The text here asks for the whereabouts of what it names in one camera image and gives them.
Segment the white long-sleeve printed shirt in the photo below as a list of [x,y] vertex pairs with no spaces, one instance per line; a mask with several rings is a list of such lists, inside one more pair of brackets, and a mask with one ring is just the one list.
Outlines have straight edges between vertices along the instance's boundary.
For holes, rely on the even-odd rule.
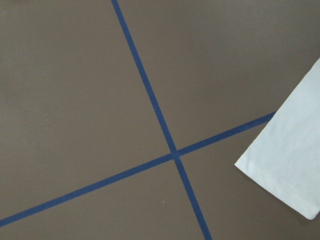
[[320,62],[234,164],[308,220],[320,212]]

